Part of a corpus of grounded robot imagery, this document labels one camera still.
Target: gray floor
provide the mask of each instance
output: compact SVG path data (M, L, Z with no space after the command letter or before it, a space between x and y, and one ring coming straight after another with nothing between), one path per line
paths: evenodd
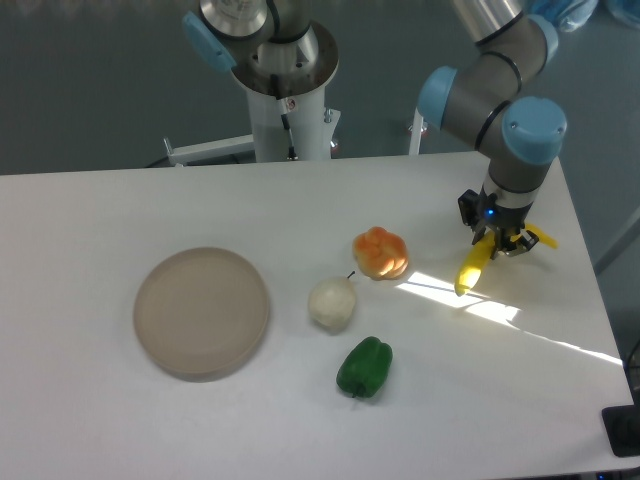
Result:
M0 174L139 168L164 155L163 136L181 146L249 133L240 89L183 37L194 0L77 2L67 18L67 0L0 0ZM341 51L327 99L343 112L342 157L406 153L423 81L476 56L448 0L316 0L314 15ZM525 92L567 113L561 160L596 259L640 205L640 31L600 7L560 42ZM422 148L460 150L437 132ZM636 241L599 278L624 356L640 338L639 266Z

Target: table surface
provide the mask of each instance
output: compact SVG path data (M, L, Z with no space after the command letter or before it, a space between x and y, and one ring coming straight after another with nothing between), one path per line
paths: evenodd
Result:
M476 153L0 178L0 478L439 480L636 467L602 408L629 404L564 176L529 219L560 242L499 258L477 295L451 282L470 248L457 197ZM308 318L319 280L355 267L351 240L400 234L401 281L353 282L351 324ZM252 262L272 301L255 355L189 383L135 337L146 275L199 246ZM371 401L335 375L375 335L394 349Z

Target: plate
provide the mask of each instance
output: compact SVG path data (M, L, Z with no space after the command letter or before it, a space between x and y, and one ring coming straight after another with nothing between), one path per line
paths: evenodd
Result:
M149 356L178 376L237 367L258 345L269 318L260 274L229 250L195 248L158 265L134 307L136 335Z

